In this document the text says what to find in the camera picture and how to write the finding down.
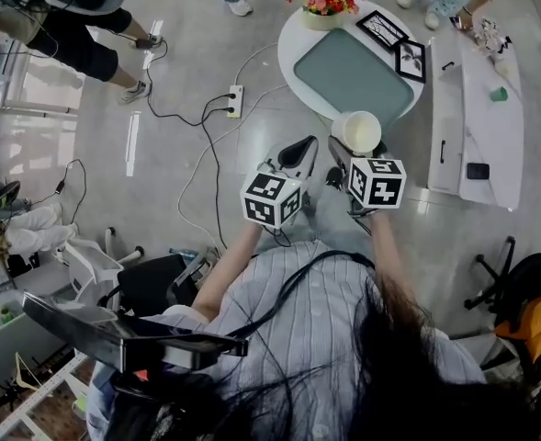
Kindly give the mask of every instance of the white cube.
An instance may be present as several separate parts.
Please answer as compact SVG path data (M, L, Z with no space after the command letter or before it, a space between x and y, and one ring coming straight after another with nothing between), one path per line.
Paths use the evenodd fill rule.
M400 160L353 158L348 191L364 208L395 209L400 206L406 180Z
M240 193L248 221L279 229L302 207L302 182L281 175L253 172Z

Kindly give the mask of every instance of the pink flower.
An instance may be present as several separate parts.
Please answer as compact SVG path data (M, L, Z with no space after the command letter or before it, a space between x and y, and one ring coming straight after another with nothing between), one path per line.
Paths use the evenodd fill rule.
M315 6L317 6L317 9L323 12L325 7L327 6L327 2L325 0L315 0Z

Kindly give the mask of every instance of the white mug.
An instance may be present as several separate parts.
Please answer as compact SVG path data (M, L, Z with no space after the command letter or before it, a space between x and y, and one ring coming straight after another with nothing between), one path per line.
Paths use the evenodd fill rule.
M355 153L367 154L376 149L382 137L377 117L367 111L345 111L333 120L332 136Z

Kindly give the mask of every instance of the picture frame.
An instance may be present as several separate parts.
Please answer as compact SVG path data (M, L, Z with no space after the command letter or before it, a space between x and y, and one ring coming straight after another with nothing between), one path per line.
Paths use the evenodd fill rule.
M395 48L395 72L401 77L425 84L425 46L414 40L404 40Z
M377 10L357 21L355 25L389 52L394 51L402 41L409 39L407 33Z

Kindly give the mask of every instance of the green tray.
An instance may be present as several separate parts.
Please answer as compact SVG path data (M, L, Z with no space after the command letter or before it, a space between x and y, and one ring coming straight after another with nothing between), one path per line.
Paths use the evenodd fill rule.
M400 75L343 29L315 44L295 63L294 72L338 111L369 111L383 129L414 97Z

